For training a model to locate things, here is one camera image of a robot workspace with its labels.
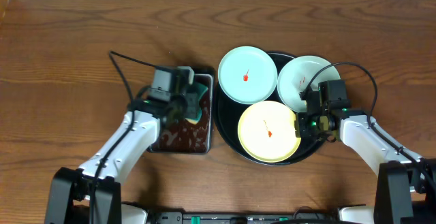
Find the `green yellow sponge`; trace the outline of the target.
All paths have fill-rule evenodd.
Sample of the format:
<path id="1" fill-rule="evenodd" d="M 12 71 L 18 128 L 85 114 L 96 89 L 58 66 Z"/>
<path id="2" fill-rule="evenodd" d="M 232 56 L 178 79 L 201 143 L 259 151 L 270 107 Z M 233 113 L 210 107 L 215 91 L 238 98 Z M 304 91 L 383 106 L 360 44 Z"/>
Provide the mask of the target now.
<path id="1" fill-rule="evenodd" d="M 196 125 L 202 118 L 202 106 L 208 87 L 199 82 L 194 82 L 189 88 L 186 96 L 188 107 L 185 114 L 185 120 Z"/>

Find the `yellow plate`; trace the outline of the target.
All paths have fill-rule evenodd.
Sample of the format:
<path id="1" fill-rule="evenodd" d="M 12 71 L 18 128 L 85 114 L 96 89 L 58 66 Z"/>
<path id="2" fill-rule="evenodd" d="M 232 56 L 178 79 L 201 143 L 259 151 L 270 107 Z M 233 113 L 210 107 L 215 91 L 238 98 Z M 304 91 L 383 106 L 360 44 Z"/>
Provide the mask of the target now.
<path id="1" fill-rule="evenodd" d="M 241 115 L 238 139 L 250 156 L 262 163 L 278 163 L 290 158 L 300 146 L 296 136 L 296 114 L 277 101 L 261 101 Z"/>

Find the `light green plate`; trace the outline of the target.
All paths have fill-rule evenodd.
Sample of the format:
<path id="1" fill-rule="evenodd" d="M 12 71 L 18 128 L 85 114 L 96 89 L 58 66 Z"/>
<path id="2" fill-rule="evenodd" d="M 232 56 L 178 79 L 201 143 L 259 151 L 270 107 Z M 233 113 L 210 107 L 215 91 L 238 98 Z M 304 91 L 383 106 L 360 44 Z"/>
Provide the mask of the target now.
<path id="1" fill-rule="evenodd" d="M 322 57 L 301 56 L 287 63 L 279 72 L 277 92 L 280 100 L 294 112 L 306 112 L 306 102 L 300 98 L 309 81 L 330 62 Z"/>

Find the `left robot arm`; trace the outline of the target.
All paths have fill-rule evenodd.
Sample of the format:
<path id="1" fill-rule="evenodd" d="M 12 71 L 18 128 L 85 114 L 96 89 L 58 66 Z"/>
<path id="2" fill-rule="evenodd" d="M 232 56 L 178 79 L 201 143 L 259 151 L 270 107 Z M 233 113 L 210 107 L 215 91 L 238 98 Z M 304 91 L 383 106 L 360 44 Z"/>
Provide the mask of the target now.
<path id="1" fill-rule="evenodd" d="M 146 210 L 121 201 L 121 185 L 167 126 L 198 117 L 204 93 L 196 84 L 180 93 L 140 89 L 102 148 L 78 169 L 54 175 L 45 223 L 146 223 Z"/>

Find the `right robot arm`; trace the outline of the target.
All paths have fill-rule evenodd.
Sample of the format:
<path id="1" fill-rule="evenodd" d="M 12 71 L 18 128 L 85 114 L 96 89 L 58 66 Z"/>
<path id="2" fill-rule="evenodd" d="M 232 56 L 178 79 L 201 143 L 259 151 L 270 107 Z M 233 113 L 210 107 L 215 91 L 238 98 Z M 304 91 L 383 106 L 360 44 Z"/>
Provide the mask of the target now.
<path id="1" fill-rule="evenodd" d="M 367 112 L 353 109 L 344 88 L 321 86 L 300 94 L 306 111 L 296 119 L 300 138 L 333 136 L 355 151 L 377 177 L 372 207 L 338 210 L 338 223 L 434 223 L 435 160 L 410 151 Z"/>

